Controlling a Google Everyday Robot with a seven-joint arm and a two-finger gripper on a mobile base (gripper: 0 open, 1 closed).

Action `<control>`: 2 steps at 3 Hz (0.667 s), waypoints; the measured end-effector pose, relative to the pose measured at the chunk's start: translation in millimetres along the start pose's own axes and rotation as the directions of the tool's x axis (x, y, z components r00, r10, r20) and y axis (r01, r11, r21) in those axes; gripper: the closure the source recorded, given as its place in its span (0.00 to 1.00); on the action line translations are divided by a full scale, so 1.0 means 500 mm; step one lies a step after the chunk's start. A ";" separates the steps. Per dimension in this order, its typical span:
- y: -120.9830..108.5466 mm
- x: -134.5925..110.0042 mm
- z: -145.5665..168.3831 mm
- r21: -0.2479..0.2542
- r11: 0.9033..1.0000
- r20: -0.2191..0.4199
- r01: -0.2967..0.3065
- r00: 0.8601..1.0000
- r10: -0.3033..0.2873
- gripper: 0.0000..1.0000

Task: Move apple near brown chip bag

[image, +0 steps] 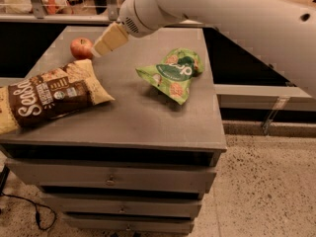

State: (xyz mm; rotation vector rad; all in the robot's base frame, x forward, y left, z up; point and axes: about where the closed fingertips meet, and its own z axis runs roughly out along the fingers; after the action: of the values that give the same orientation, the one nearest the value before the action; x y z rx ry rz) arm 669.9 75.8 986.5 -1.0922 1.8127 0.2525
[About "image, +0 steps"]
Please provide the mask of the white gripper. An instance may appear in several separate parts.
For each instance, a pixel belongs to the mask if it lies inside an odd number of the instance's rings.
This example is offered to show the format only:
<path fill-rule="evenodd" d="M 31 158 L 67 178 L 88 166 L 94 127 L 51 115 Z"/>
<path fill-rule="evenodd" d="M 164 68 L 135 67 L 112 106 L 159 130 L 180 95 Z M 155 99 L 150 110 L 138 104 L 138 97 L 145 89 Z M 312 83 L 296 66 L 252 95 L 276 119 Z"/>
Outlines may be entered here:
<path fill-rule="evenodd" d="M 119 10 L 121 24 L 111 23 L 95 40 L 91 52 L 101 57 L 128 42 L 128 34 L 143 38 L 180 19 L 165 12 L 156 0 L 125 0 Z"/>

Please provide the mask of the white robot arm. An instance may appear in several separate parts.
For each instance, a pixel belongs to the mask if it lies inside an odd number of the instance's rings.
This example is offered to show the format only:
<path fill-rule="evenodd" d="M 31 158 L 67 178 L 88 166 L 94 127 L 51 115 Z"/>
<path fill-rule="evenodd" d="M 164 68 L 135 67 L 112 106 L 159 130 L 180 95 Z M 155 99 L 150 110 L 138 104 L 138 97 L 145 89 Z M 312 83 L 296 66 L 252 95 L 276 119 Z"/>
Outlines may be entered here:
<path fill-rule="evenodd" d="M 96 40 L 103 56 L 159 29 L 192 20 L 213 28 L 316 98 L 316 10 L 283 0 L 125 0 Z"/>

